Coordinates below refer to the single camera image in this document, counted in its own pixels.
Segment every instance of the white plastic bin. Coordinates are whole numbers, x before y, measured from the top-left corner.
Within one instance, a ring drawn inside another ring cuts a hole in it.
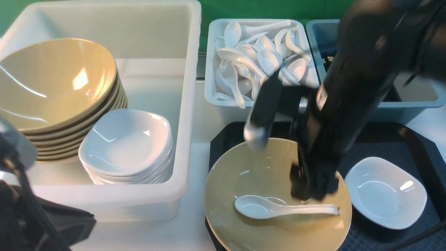
[[[0,41],[0,59],[53,38],[98,42],[116,58],[129,107],[166,117],[176,144],[162,184],[93,185],[78,159],[28,172],[44,199],[81,208],[98,221],[169,220],[188,183],[201,22],[195,0],[62,1],[28,6]]]
[[[204,89],[204,96],[206,100],[216,106],[223,106],[223,107],[237,107],[237,104],[235,101],[227,101],[227,100],[217,100],[214,98],[215,93],[219,92],[219,88],[217,84],[215,83],[215,77],[214,72],[215,69],[218,68],[218,65],[220,63],[220,58],[217,55],[217,52],[215,51],[215,41],[217,39],[222,39],[224,30],[226,26],[230,22],[239,22],[241,25],[248,25],[248,26],[261,26],[261,25],[268,25],[272,23],[277,23],[280,21],[286,21],[283,19],[217,19],[214,20],[209,25],[209,35],[207,38],[207,52],[206,52],[206,75],[205,75],[205,89]],[[295,35],[296,35],[296,45],[301,48],[304,52],[306,52],[311,57],[311,51],[310,46],[308,44],[308,39],[305,33],[304,26],[294,20],[289,20],[290,26],[294,28],[295,27]],[[269,32],[266,36],[274,39],[274,36],[277,34],[277,32],[281,29],[275,29]],[[310,65],[308,66],[307,74],[304,76],[305,81],[308,82],[309,86],[319,86],[319,80],[318,75],[316,72],[316,67],[314,66],[314,62],[311,61]],[[246,102],[247,107],[252,107],[254,105],[253,101]]]

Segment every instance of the black cable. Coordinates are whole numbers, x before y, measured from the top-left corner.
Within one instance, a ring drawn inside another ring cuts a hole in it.
[[[422,239],[425,239],[425,238],[427,238],[427,237],[429,237],[429,236],[431,236],[431,235],[433,235],[433,234],[437,233],[438,231],[443,230],[445,228],[446,228],[446,220],[443,220],[438,225],[429,228],[428,230],[422,232],[421,234],[415,235],[414,237],[412,237],[412,238],[410,238],[410,239],[408,239],[406,241],[403,241],[403,242],[401,242],[398,245],[395,245],[393,247],[384,249],[383,251],[396,251],[396,250],[400,250],[401,248],[404,248],[404,247],[407,247],[409,245],[412,245],[415,242],[419,242]]]
[[[0,134],[0,145],[3,152],[1,153],[1,163],[6,168],[9,168],[17,176],[20,186],[23,189],[22,196],[28,206],[30,212],[34,215],[35,219],[42,227],[42,229],[48,234],[49,239],[53,242],[57,251],[71,251],[66,240],[60,235],[60,233],[54,228],[53,224],[49,221],[48,217],[43,212],[43,208],[37,201],[31,186],[29,184],[28,177],[26,175],[25,167],[19,160],[19,155],[15,150],[15,147],[9,144],[9,142]]]

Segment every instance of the gray plastic bin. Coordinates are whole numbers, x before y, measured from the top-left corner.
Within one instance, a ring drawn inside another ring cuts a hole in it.
[[[337,49],[338,25],[339,19],[313,20],[306,25],[319,81],[323,81],[326,76],[321,53]],[[445,104],[444,92],[437,83],[429,79],[417,77],[408,87],[402,87],[408,76],[408,73],[402,73],[395,81],[395,89],[402,101],[381,102],[371,115],[370,121],[406,124],[426,108],[436,108]]]

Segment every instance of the black tray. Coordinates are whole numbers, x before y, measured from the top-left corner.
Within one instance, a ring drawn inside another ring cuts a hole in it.
[[[209,169],[227,150],[242,143],[244,122],[227,125],[211,142]],[[276,122],[272,138],[288,138],[290,123]],[[362,216],[353,208],[352,223],[341,251],[378,251],[409,239],[446,218],[446,164],[435,143],[396,123],[369,123],[341,161],[342,177],[360,160],[376,156],[401,167],[426,187],[428,199],[420,219],[405,230],[389,230]],[[209,228],[206,228],[217,251],[226,251]],[[446,232],[440,231],[403,250],[444,251]]]

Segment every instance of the plastic bin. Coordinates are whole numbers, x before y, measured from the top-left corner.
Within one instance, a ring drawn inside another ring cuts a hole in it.
[[[223,37],[224,29],[230,22],[239,22],[241,25],[248,26],[261,26],[272,23],[277,23],[280,21],[286,21],[282,19],[217,19],[212,21],[209,25],[209,35],[207,40],[207,53],[206,53],[206,75],[205,75],[205,90],[204,96],[206,100],[216,106],[223,107],[236,107],[238,106],[235,101],[225,101],[225,100],[217,100],[214,98],[215,93],[219,92],[219,88],[215,83],[214,72],[217,69],[220,58],[215,51],[215,41],[217,39],[221,39]],[[296,35],[296,44],[303,51],[306,51],[310,54],[310,46],[308,44],[308,40],[305,33],[304,26],[294,20],[289,20],[290,27],[295,27],[295,35]],[[272,30],[266,36],[274,39],[274,36],[281,29]],[[307,82],[308,86],[319,86],[318,76],[316,73],[316,69],[314,67],[314,63],[311,62],[307,67],[307,73],[304,75],[302,81]],[[253,101],[246,102],[247,107],[252,107],[254,105]]]
[[[339,19],[313,20],[306,25],[311,52],[321,82],[326,76],[321,54],[337,49],[338,25]],[[426,108],[436,108],[445,104],[445,94],[437,83],[417,77],[404,88],[402,85],[407,78],[408,73],[402,73],[394,83],[401,101],[381,102],[378,109],[371,115],[370,121],[407,124]]]
[[[188,185],[200,22],[195,0],[46,2],[20,14],[0,41],[0,59],[54,38],[104,45],[116,58],[129,107],[166,117],[176,151],[173,174],[162,184],[94,185],[77,157],[36,163],[28,175],[37,196],[87,210],[98,221],[177,215]]]

